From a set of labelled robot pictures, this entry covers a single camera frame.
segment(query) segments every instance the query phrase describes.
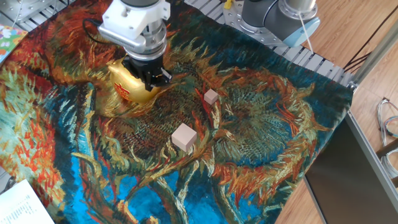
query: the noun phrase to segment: sunflower painting print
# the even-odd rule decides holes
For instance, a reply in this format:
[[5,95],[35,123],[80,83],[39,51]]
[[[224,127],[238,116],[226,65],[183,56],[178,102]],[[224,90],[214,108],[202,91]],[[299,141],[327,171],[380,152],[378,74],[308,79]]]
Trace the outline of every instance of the sunflower painting print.
[[[57,223],[274,223],[353,93],[173,1],[173,80],[133,103],[109,80],[125,51],[81,26],[110,2],[74,2],[4,62],[0,166]],[[198,134],[187,152],[171,142],[182,123]]]

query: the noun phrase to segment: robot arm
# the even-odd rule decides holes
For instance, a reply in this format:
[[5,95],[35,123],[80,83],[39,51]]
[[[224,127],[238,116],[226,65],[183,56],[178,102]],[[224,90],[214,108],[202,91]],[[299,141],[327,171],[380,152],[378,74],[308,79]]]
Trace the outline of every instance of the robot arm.
[[145,84],[145,89],[168,84],[172,76],[163,67],[170,3],[165,0],[113,0],[103,14],[100,34],[124,47],[123,65]]
[[236,10],[241,16],[238,28],[248,34],[256,34],[265,28],[272,38],[277,37],[289,47],[296,47],[307,39],[299,15],[308,36],[320,24],[319,18],[315,17],[318,11],[315,0],[245,0],[243,9]]
[[[305,41],[298,14],[302,16],[305,26],[310,24],[307,32],[311,35],[319,26],[319,19],[314,18],[316,13],[315,0],[245,0],[243,9],[241,7],[238,12],[240,19],[236,28],[255,37],[267,29],[272,39],[276,40],[277,37],[294,47]],[[135,77],[135,86],[145,85],[143,89],[148,92],[170,83],[172,79],[163,67],[167,41],[164,20],[169,17],[170,3],[165,0],[113,0],[103,14],[103,23],[98,27],[105,39],[126,50],[127,56],[122,62],[123,71],[120,73],[130,73]]]

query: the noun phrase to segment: wire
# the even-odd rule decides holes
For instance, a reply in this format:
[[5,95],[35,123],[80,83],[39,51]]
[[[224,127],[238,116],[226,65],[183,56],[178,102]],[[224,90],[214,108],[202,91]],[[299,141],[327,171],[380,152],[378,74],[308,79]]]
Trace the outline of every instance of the wire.
[[363,63],[364,61],[366,61],[366,59],[368,59],[367,57],[365,57],[365,58],[362,58],[360,61],[358,61],[357,63],[355,63],[354,65],[352,65],[352,66],[350,66],[350,68],[346,68],[345,70],[346,70],[346,72],[348,72],[349,70],[351,70],[351,69],[353,69],[353,68],[355,68],[357,65],[359,65],[359,64],[361,64],[361,63]]
[[23,4],[23,3],[24,3],[24,0],[21,0],[21,6],[19,7],[19,10],[18,10],[18,13],[17,13],[17,17],[15,18],[14,23],[12,24],[12,28],[14,28],[15,23],[16,23],[17,20],[18,20],[19,13],[21,13],[21,9],[22,9],[22,4]]
[[[392,134],[388,128],[387,125],[393,121],[398,120],[398,116],[393,116],[389,119],[386,120],[386,122],[383,123],[382,121],[382,106],[383,104],[388,103],[391,106],[393,106],[397,111],[398,111],[398,107],[391,103],[389,100],[387,99],[383,99],[377,106],[377,122],[379,123],[379,127],[380,127],[380,132],[381,132],[381,139],[383,142],[383,147],[387,145],[387,141],[386,141],[386,133],[389,133],[390,135]],[[384,169],[386,170],[387,174],[389,175],[390,178],[395,178],[398,177],[398,170],[391,164],[390,161],[390,154],[398,152],[398,149],[395,149],[389,153],[387,153],[385,156],[381,157],[381,164],[383,165]]]
[[308,42],[308,44],[310,46],[310,49],[311,49],[311,53],[313,54],[313,49],[312,49],[312,45],[311,45],[311,42],[310,42],[310,37],[308,36],[307,29],[304,26],[304,21],[303,21],[303,18],[301,17],[301,12],[298,12],[298,17],[300,18],[301,25],[303,26],[304,33],[305,33],[305,36],[307,38],[307,42]]
[[360,48],[359,51],[357,51],[357,53],[354,55],[353,58],[351,58],[351,60],[346,64],[346,66],[344,66],[344,70],[346,70],[346,68],[348,66],[350,66],[353,63],[354,58],[356,58],[356,56],[359,55],[359,53],[361,53],[361,51],[365,48],[365,46],[371,41],[371,39],[376,35],[376,33],[379,31],[379,29],[384,25],[384,23],[393,15],[393,13],[396,12],[396,10],[398,9],[398,5],[390,12],[390,14],[381,22],[381,24],[379,25],[379,27],[373,32],[373,34],[370,36],[370,38],[365,42],[365,44],[362,45],[362,47]]
[[99,44],[107,44],[107,45],[113,45],[114,43],[111,42],[102,42],[99,40],[96,40],[93,36],[91,36],[91,34],[88,32],[87,28],[86,28],[86,22],[90,22],[92,23],[94,26],[99,27],[101,25],[101,21],[96,20],[96,19],[83,19],[83,30],[86,32],[87,36],[94,42],[99,43]]

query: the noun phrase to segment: colorful book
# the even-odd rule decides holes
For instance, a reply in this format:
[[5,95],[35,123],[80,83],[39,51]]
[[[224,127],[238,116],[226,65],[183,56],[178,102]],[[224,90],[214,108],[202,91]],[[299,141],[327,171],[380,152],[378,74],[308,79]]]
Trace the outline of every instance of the colorful book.
[[27,32],[0,24],[0,65],[7,56],[18,46],[19,42],[26,36]]

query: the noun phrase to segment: small wooden cube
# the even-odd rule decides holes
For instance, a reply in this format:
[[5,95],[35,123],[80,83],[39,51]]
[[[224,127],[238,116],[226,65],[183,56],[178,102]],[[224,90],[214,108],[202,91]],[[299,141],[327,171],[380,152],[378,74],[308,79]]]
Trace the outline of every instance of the small wooden cube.
[[197,132],[186,124],[181,124],[172,134],[172,142],[180,149],[188,152],[189,148],[197,140]]
[[217,99],[218,99],[218,93],[216,93],[214,90],[209,89],[209,91],[207,91],[205,93],[205,101],[207,103],[209,103],[210,105],[215,103],[215,101],[217,101]]

